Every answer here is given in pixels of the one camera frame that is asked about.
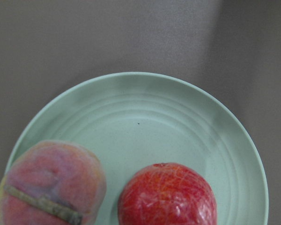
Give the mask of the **red pomegranate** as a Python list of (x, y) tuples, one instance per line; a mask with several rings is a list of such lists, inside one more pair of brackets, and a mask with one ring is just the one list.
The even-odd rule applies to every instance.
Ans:
[(149, 165), (118, 199), (120, 225), (215, 225), (217, 204), (208, 182), (177, 163)]

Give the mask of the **green pink peach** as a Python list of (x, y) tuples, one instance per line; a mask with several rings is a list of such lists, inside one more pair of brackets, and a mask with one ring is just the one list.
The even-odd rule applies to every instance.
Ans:
[(39, 142), (12, 164), (0, 182), (0, 225), (68, 224), (11, 195), (13, 188), (67, 207), (81, 215), (81, 224), (93, 225), (106, 187), (104, 170), (93, 152), (69, 142)]

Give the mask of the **light green plate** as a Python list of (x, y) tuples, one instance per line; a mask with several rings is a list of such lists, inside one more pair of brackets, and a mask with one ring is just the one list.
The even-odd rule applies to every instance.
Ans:
[(141, 168), (176, 162), (211, 186), (220, 225), (265, 225), (259, 153), (238, 119), (202, 89), (170, 76), (125, 72), (82, 82), (48, 103), (17, 140), (7, 167), (41, 140), (78, 143), (99, 158), (107, 193), (96, 219), (116, 225), (120, 192)]

